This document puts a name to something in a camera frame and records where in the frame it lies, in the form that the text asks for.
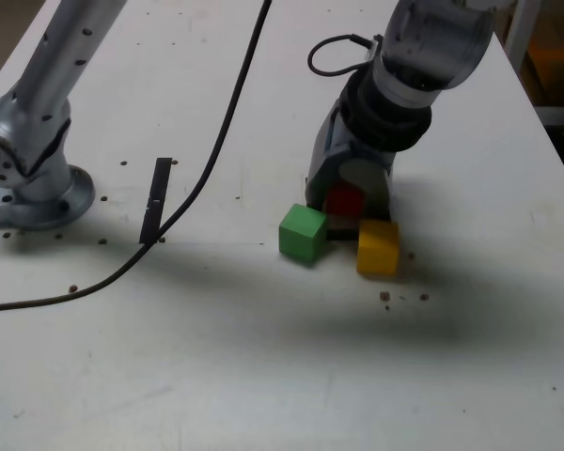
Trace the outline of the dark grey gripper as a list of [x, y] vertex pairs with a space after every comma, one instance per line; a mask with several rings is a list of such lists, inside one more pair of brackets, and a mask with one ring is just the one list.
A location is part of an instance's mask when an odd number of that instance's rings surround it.
[[349, 131], [336, 101], [316, 136], [308, 176], [305, 183], [305, 202], [314, 210], [321, 210], [327, 190], [336, 176], [338, 155], [348, 150], [354, 158], [338, 169], [340, 177], [364, 194], [363, 216], [389, 221], [390, 178], [381, 165], [392, 165], [393, 152], [379, 150], [360, 141]]

